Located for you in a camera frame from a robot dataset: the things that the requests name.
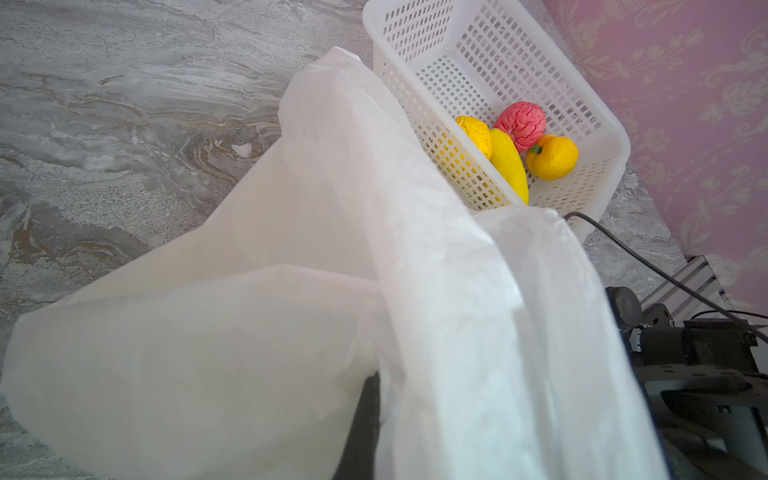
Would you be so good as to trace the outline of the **red toy apple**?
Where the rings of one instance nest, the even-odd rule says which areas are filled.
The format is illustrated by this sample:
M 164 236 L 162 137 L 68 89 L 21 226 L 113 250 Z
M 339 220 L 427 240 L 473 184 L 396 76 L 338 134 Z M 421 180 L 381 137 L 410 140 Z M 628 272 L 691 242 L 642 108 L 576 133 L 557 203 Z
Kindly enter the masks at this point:
M 527 152 L 546 131 L 544 110 L 531 102 L 516 102 L 497 118 L 493 128 L 506 133 L 519 153 Z

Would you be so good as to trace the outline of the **white plastic bag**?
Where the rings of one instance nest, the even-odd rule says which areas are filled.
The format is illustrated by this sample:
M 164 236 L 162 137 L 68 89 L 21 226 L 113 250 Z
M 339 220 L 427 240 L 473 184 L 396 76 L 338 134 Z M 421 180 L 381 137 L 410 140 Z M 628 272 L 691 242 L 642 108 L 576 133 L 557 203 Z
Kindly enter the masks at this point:
M 328 479 L 381 380 L 378 479 L 664 479 L 600 278 L 555 211 L 473 212 L 333 48 L 199 228 L 19 318 L 1 392 L 117 479 Z

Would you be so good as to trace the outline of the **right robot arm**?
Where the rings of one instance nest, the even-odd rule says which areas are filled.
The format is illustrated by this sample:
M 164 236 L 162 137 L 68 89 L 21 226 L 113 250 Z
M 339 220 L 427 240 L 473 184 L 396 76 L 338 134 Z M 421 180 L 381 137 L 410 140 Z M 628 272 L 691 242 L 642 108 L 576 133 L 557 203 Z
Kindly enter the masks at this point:
M 608 302 L 673 479 L 767 476 L 767 377 L 754 334 L 725 319 L 673 325 L 626 287 Z

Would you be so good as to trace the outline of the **yellow toy lemon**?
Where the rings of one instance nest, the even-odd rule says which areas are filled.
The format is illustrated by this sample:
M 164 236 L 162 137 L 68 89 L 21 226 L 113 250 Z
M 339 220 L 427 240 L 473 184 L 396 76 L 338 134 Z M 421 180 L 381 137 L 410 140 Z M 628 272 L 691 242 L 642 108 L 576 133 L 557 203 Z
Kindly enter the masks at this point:
M 507 133 L 496 128 L 490 131 L 490 135 L 492 144 L 490 162 L 521 201 L 528 205 L 530 193 L 527 173 L 513 140 Z

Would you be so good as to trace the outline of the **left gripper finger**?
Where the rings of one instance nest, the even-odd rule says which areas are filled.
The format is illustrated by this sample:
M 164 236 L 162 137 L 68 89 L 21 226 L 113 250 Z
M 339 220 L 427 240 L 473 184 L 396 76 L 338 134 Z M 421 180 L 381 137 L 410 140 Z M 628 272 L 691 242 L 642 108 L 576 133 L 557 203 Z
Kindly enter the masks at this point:
M 380 429 L 380 375 L 368 377 L 333 480 L 373 480 Z

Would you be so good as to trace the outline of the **small orange toy fruit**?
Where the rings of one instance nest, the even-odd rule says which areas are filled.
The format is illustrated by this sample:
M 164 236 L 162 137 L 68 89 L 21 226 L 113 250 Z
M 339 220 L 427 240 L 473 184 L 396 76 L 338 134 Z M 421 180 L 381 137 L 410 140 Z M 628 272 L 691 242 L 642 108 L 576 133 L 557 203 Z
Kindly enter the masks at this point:
M 526 164 L 534 177 L 555 181 L 569 175 L 579 157 L 579 149 L 570 138 L 544 135 L 527 151 Z

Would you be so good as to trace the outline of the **yellow toy orange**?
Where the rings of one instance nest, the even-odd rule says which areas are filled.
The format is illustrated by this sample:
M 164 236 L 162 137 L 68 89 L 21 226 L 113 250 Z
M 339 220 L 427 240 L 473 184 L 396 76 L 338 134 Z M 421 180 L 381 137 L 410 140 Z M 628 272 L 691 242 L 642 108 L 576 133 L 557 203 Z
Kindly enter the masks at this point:
M 455 119 L 474 146 L 489 159 L 493 152 L 491 131 L 487 124 L 470 116 L 459 116 Z

